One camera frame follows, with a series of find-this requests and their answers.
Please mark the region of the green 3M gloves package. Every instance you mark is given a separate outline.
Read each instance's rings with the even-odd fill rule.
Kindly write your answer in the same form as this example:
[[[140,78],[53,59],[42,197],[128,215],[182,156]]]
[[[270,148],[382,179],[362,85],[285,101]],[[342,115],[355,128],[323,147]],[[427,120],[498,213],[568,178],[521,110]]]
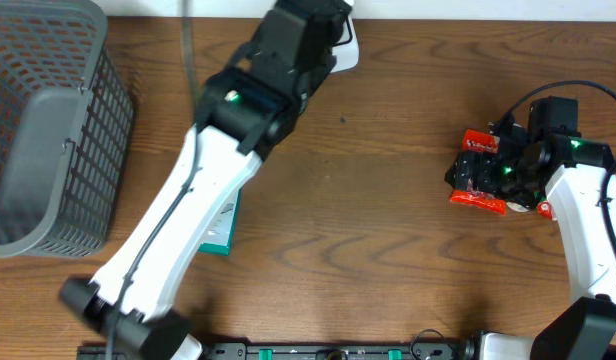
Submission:
[[[231,251],[241,191],[233,193],[207,229],[199,253],[228,256]]]

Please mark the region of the green lid jar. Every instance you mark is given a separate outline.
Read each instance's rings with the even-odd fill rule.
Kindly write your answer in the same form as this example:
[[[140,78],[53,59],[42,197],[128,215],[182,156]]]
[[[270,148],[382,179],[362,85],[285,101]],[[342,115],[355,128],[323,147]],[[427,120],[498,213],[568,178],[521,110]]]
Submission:
[[[510,210],[515,211],[515,212],[526,213],[530,211],[528,207],[515,203],[515,202],[507,202],[506,205]]]

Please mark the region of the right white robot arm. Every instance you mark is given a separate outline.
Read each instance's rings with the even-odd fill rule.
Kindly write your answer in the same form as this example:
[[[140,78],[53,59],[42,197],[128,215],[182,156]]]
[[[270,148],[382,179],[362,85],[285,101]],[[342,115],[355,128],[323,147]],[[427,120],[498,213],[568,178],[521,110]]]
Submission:
[[[533,338],[482,335],[477,359],[616,359],[616,176],[608,145],[551,127],[467,130],[445,175],[450,199],[503,214],[507,206],[556,221],[570,305]]]

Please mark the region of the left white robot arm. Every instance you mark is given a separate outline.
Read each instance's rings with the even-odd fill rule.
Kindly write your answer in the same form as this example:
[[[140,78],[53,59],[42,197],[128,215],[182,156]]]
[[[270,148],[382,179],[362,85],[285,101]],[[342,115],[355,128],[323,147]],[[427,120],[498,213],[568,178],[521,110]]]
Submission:
[[[91,278],[70,277],[60,290],[104,338],[104,358],[201,355],[191,322],[173,309],[183,277],[225,205],[294,130],[311,94],[294,71],[227,67],[206,81],[177,161],[130,237]]]

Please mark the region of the red stick packet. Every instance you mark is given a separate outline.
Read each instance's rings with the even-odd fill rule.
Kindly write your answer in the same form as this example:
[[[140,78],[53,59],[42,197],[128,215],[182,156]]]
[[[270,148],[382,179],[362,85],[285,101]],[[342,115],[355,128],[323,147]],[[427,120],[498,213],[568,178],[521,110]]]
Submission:
[[[555,216],[553,215],[552,206],[547,200],[540,202],[537,205],[536,210],[537,210],[537,213],[541,215],[542,217],[548,220],[551,220],[551,221],[555,220]]]

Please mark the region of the red snack bag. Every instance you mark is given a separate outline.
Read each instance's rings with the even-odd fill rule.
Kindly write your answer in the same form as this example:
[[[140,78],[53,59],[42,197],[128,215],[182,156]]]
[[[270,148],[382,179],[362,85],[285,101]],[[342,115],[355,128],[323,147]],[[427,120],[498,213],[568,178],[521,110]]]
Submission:
[[[461,151],[444,175],[452,187],[450,202],[477,207],[500,215],[506,204],[494,196],[492,170],[499,150],[499,138],[468,129],[461,142]]]

